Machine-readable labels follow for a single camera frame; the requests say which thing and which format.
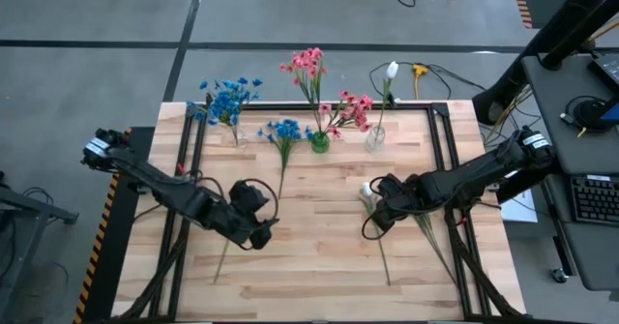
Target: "concrete floor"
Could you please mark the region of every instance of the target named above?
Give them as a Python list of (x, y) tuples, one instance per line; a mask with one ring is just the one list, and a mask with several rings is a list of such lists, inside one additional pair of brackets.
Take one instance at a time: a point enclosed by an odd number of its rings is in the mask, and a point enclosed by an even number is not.
[[(192, 0), (0, 0), (0, 40), (178, 43)], [(417, 0), (407, 9), (395, 0), (201, 0), (193, 43), (441, 44), (453, 52), (328, 51), (331, 73), (323, 90), (371, 94), (368, 71), (392, 60), (434, 63), (484, 86), (491, 85), (513, 54), (463, 53), (462, 45), (518, 46), (535, 30), (522, 26), (515, 0)], [(604, 37), (619, 46), (619, 32)], [(14, 318), (67, 323), (99, 222), (109, 175), (79, 164), (96, 128), (153, 126), (176, 49), (0, 47), (0, 169), (17, 191), (45, 188), (58, 206), (80, 213), (78, 224), (53, 224), (34, 262)], [(265, 81), (264, 99), (300, 100), (278, 70), (283, 50), (189, 50), (174, 101), (201, 99), (203, 77), (239, 75)], [(453, 99), (478, 91), (449, 79)], [(446, 98), (434, 77), (420, 83), (423, 99)], [(394, 93), (412, 99), (412, 76), (398, 75)], [(533, 99), (522, 108), (537, 114)], [(520, 125), (530, 117), (516, 114)], [(544, 131), (539, 122), (534, 127)], [(506, 126), (509, 134), (512, 126)], [(607, 292), (589, 292), (578, 278), (556, 284), (547, 270), (558, 265), (549, 238), (510, 239), (516, 272), (529, 313), (549, 319), (612, 323), (619, 304)], [(53, 262), (70, 274), (64, 286)]]

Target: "keyboard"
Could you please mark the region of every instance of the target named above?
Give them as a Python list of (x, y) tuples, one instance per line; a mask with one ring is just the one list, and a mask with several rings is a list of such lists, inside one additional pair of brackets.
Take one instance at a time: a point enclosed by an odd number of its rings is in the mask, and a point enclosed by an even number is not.
[(572, 177), (575, 220), (619, 226), (619, 182)]

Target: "wooden table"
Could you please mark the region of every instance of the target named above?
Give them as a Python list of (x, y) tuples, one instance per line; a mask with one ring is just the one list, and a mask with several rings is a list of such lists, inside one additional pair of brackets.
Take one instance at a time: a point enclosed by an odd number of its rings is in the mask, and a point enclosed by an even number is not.
[[(460, 160), (481, 155), (484, 147), (472, 103), (447, 103)], [(184, 103), (164, 103), (155, 130), (149, 162), (168, 174), (174, 171), (184, 112)], [(369, 121), (376, 123), (378, 115), (379, 111), (372, 111)], [(236, 180), (250, 177), (277, 190), (280, 154), (255, 133), (268, 121), (284, 118), (315, 128), (307, 111), (245, 111), (241, 123), (249, 144), (237, 149), (226, 128), (209, 127), (200, 164), (204, 175), (218, 179), (226, 194)], [(386, 284), (378, 243), (361, 235), (367, 216), (358, 199), (363, 182), (389, 172), (404, 179), (435, 169), (424, 112), (387, 111), (383, 124), (387, 140), (378, 153), (365, 150), (367, 134), (358, 130), (344, 130), (343, 138), (332, 141), (327, 154), (314, 154), (308, 143), (299, 145), (285, 172), (280, 222), (273, 228), (273, 239), (258, 251), (243, 251), (231, 244), (216, 284), (224, 239), (193, 225), (178, 320), (461, 319), (457, 289), (413, 219), (398, 222), (382, 239), (391, 286)], [(447, 160), (440, 121), (439, 132)], [(484, 201), (496, 203), (496, 198), (487, 193)], [(136, 213), (155, 204), (152, 197), (143, 197)], [(265, 217), (272, 213), (272, 203), (259, 212)], [(500, 212), (478, 206), (472, 217), (486, 273), (512, 306), (524, 310)], [(442, 210), (431, 219), (438, 244), (453, 268)], [(165, 210), (160, 209), (133, 226), (114, 314), (127, 309), (155, 273), (164, 220)], [(162, 311), (167, 306), (171, 274), (164, 285)], [(473, 308), (479, 312), (472, 276), (467, 276)]]

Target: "green vase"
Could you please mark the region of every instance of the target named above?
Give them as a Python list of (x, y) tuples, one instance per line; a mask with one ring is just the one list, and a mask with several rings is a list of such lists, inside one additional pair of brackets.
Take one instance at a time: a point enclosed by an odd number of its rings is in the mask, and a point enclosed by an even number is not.
[(311, 139), (311, 150), (316, 154), (324, 154), (329, 151), (329, 135), (325, 132), (317, 132)]

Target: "clear glass vase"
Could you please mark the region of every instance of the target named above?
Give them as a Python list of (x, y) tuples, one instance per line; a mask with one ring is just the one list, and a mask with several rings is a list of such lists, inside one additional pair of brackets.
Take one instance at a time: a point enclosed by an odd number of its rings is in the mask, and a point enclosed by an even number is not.
[(382, 149), (383, 145), (385, 145), (385, 129), (381, 126), (369, 130), (366, 138), (366, 150), (375, 152)]
[(325, 132), (316, 132), (311, 139), (311, 150), (316, 154), (324, 154), (329, 151), (329, 135)]
[(248, 144), (248, 139), (241, 125), (228, 126), (230, 133), (230, 141), (234, 147), (242, 149)]

